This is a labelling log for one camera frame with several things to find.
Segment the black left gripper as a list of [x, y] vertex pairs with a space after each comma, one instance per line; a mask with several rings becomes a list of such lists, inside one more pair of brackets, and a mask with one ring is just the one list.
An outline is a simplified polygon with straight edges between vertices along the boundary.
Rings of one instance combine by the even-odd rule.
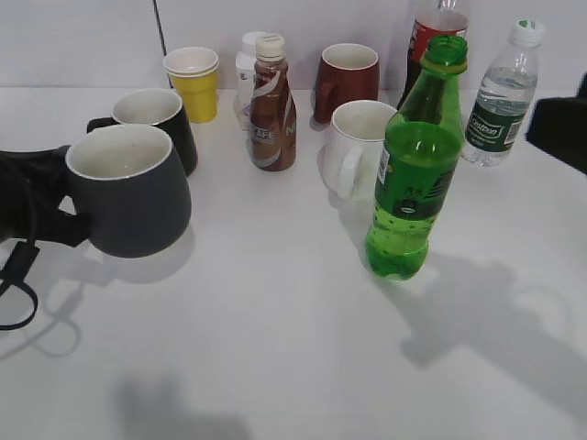
[[1, 152], [1, 239], [60, 243], [72, 248], [90, 236], [90, 217], [60, 209], [72, 196], [67, 145], [32, 152]]

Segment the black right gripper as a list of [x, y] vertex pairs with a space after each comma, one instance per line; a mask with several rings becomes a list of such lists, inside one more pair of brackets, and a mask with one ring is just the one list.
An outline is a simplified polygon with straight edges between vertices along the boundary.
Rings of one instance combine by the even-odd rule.
[[537, 101], [526, 140], [549, 156], [586, 174], [586, 75], [577, 93]]

